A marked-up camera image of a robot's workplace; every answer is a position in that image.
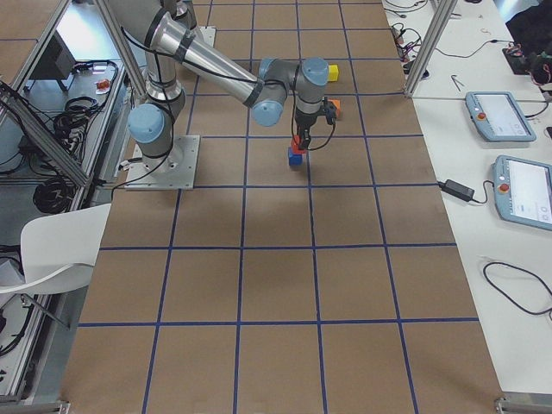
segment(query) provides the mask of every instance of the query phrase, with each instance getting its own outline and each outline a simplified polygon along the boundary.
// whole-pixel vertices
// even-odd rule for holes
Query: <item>floor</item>
[[[500,396],[381,3],[196,2],[216,47],[340,68],[336,136],[287,165],[179,69],[193,191],[118,191],[61,397],[71,413],[487,413]],[[314,145],[329,127],[313,129]]]

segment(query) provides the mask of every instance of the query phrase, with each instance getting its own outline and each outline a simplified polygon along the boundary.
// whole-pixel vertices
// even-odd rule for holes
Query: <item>orange block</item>
[[[336,114],[339,118],[342,115],[342,101],[339,99],[328,99],[328,101],[336,106]]]

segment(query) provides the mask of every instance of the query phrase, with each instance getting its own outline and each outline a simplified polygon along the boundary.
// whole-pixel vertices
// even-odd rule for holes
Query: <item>screen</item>
[[[549,169],[508,160],[511,213],[543,223],[552,223]]]
[[[496,136],[529,135],[507,95],[476,95]]]

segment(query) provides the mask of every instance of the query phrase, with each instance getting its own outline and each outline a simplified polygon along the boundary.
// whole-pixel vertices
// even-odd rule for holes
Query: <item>blue joint cap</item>
[[[303,75],[311,83],[317,86],[325,86],[328,83],[329,66],[322,58],[309,58],[301,65]]]
[[[265,58],[260,62],[259,66],[259,78],[264,79],[267,75],[268,68],[275,61],[275,58]]]
[[[267,99],[254,105],[253,118],[263,127],[272,127],[279,121],[283,111],[284,107],[280,102]]]
[[[149,144],[161,135],[165,127],[165,117],[158,107],[145,103],[130,111],[128,126],[130,133],[140,144]]]

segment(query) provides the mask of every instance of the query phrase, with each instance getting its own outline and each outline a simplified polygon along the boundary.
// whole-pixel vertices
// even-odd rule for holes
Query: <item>electronic device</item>
[[[535,132],[510,92],[468,92],[466,106],[477,131],[487,141],[536,140]]]
[[[494,201],[509,222],[552,230],[552,166],[500,155],[492,166]]]

